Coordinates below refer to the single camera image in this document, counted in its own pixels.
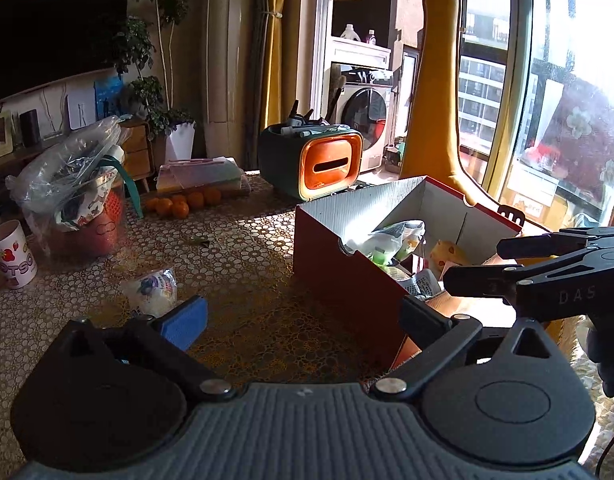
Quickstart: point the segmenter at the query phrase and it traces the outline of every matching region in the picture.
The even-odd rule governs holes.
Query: washing machine door
[[[373,88],[361,88],[344,105],[342,124],[362,135],[362,150],[368,150],[380,140],[387,123],[385,99]]]

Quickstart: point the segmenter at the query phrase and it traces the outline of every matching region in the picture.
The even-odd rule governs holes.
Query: teal ribbon
[[[110,155],[105,155],[100,162],[98,162],[98,168],[102,168],[104,166],[113,166],[118,170],[118,173],[124,180],[124,183],[129,190],[129,196],[132,198],[133,207],[136,210],[136,214],[138,218],[143,218],[142,208],[140,207],[140,195],[138,194],[138,188],[136,187],[136,183],[129,176],[129,173],[122,167],[122,164]]]

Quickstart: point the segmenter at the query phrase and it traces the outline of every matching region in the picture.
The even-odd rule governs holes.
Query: picture frame
[[[14,122],[11,112],[0,112],[0,157],[14,151]]]

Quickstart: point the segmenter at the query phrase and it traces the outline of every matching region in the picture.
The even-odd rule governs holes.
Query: white plant pot
[[[196,123],[178,124],[176,129],[167,136],[164,163],[191,159],[195,134]]]

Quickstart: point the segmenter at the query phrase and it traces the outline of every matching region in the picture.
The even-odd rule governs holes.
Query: curtain tieback
[[[282,18],[282,12],[278,12],[277,10],[264,10],[263,14],[269,14],[274,18],[278,18],[279,20]]]

